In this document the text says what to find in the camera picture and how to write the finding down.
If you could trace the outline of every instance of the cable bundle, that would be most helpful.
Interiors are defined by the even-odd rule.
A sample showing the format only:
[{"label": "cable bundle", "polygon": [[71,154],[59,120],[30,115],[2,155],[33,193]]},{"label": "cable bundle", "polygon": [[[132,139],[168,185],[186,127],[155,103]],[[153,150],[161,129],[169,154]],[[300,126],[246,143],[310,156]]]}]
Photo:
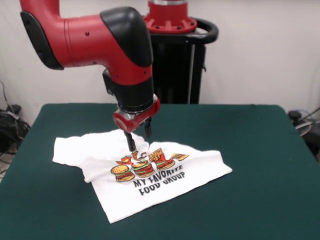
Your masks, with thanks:
[{"label": "cable bundle", "polygon": [[14,155],[15,153],[9,152],[9,148],[13,144],[16,144],[17,149],[20,147],[30,126],[17,115],[21,108],[8,104],[5,86],[1,81],[0,84],[3,87],[3,96],[7,104],[6,110],[0,109],[0,153]]}]

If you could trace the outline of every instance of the green table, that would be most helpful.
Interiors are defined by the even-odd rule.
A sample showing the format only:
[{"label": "green table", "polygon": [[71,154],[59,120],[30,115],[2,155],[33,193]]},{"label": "green table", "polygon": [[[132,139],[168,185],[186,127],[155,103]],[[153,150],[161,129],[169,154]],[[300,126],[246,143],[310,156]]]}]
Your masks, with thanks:
[{"label": "green table", "polygon": [[319,165],[285,112],[265,105],[163,105],[150,141],[220,150],[233,173],[109,224],[82,171],[52,158],[56,137],[115,129],[115,109],[42,108],[0,183],[1,240],[320,239]]}]

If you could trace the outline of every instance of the burger illustration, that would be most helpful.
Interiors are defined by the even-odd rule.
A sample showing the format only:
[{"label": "burger illustration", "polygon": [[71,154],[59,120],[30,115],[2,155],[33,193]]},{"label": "burger illustration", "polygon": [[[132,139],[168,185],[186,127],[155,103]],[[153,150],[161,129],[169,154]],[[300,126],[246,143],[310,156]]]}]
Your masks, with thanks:
[{"label": "burger illustration", "polygon": [[149,160],[156,164],[156,168],[161,171],[171,168],[176,162],[170,158],[169,160],[165,159],[165,155],[161,148],[157,149],[149,155]]},{"label": "burger illustration", "polygon": [[135,175],[126,165],[115,166],[111,169],[111,173],[115,175],[117,182],[126,182],[135,178]]},{"label": "burger illustration", "polygon": [[132,165],[132,170],[137,174],[140,178],[145,178],[152,175],[155,171],[152,167],[151,163],[147,160],[139,161],[136,164]]}]

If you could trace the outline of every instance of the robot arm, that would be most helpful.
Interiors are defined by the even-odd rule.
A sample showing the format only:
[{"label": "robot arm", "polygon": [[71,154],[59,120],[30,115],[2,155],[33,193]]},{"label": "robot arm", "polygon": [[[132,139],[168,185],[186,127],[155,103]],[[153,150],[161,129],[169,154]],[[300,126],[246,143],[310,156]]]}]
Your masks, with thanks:
[{"label": "robot arm", "polygon": [[152,45],[143,17],[132,7],[97,15],[61,18],[59,0],[20,0],[21,18],[41,59],[54,70],[103,65],[115,96],[115,123],[130,133],[160,106],[154,95]]}]

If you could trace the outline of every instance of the t-shirt print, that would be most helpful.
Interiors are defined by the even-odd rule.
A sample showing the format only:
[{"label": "t-shirt print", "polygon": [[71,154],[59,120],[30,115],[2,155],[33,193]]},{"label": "t-shirt print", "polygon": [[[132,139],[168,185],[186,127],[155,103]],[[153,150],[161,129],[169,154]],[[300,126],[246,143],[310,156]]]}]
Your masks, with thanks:
[{"label": "t-shirt print", "polygon": [[[53,162],[82,169],[111,224],[232,172],[219,151],[132,137],[134,152],[121,130],[57,138],[54,144]],[[134,204],[115,207],[128,200]]]}]

